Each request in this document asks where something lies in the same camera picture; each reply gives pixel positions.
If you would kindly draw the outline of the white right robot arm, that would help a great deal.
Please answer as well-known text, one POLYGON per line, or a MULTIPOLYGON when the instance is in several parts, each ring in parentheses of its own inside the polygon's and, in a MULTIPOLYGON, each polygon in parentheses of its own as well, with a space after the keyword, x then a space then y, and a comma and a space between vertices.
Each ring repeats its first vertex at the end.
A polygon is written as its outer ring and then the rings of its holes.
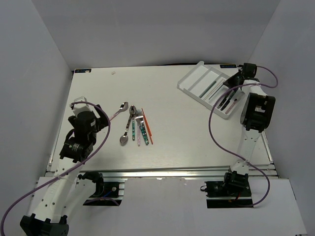
POLYGON ((241 70, 225 82, 229 88, 238 86, 246 95, 240 124, 241 139, 237 154, 241 159, 229 167, 224 175, 223 192, 228 196, 241 193, 248 186, 249 166, 261 133, 269 126, 276 99, 266 94, 255 78, 257 65, 244 63, 241 70))

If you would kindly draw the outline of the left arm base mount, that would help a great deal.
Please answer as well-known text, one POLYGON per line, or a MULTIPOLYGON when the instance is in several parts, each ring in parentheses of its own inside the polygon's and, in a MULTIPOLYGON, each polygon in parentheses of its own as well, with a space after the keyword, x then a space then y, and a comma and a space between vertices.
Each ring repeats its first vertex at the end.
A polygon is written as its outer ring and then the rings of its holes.
POLYGON ((120 206, 124 194, 125 184, 117 181, 104 180, 99 172, 86 172, 78 175, 77 185, 81 180, 92 183, 95 190, 84 202, 84 206, 120 206))

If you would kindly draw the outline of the pink handled knife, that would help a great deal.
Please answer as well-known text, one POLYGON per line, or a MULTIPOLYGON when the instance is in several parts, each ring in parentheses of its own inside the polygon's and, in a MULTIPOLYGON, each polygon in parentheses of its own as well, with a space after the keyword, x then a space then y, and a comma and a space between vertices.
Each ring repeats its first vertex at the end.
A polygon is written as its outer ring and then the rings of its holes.
POLYGON ((228 109, 225 111, 225 114, 228 115, 232 112, 233 108, 236 106, 236 104, 239 102, 240 97, 235 98, 232 104, 228 107, 228 109))

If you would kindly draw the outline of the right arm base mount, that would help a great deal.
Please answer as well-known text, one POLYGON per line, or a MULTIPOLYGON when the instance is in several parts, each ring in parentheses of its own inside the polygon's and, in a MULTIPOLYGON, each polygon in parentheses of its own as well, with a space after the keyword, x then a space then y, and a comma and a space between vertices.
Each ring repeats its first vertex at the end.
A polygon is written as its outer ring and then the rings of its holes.
POLYGON ((253 207, 248 174, 227 172, 223 181, 206 181, 200 191, 206 193, 207 208, 253 207))

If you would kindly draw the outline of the green marbled handle knife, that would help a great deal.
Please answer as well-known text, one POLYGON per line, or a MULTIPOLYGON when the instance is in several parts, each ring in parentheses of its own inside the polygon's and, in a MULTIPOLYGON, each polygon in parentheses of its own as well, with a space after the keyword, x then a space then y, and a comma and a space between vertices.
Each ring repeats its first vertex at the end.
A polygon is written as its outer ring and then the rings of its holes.
POLYGON ((223 106, 221 107, 221 111, 223 111, 226 107, 227 107, 227 105, 229 104, 229 102, 230 102, 230 100, 233 98, 233 96, 235 95, 235 93, 237 92, 238 90, 237 89, 235 89, 230 95, 229 95, 229 97, 228 97, 228 99, 226 100, 226 102, 223 104, 223 106))

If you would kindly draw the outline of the brown marbled handle knife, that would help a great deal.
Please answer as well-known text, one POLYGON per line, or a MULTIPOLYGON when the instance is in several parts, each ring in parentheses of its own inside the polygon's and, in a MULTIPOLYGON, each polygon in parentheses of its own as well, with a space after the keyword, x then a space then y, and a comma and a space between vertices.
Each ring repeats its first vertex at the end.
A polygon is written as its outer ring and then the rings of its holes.
POLYGON ((228 99, 230 99, 234 95, 234 91, 235 90, 233 89, 230 93, 224 96, 220 104, 217 106, 218 109, 220 109, 221 111, 224 109, 224 105, 227 103, 228 99))

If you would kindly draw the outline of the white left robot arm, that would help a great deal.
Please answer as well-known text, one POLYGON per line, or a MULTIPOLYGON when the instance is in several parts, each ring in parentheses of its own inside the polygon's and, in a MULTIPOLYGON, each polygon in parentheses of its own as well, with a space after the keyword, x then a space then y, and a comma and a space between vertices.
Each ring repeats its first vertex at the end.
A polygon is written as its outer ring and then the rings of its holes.
POLYGON ((29 216, 23 216, 20 226, 28 236, 66 236, 70 217, 91 195, 103 193, 102 174, 80 171, 97 152, 96 135, 110 128, 108 115, 100 105, 83 96, 70 105, 73 115, 68 118, 72 129, 67 133, 60 152, 58 167, 48 181, 46 192, 29 216))

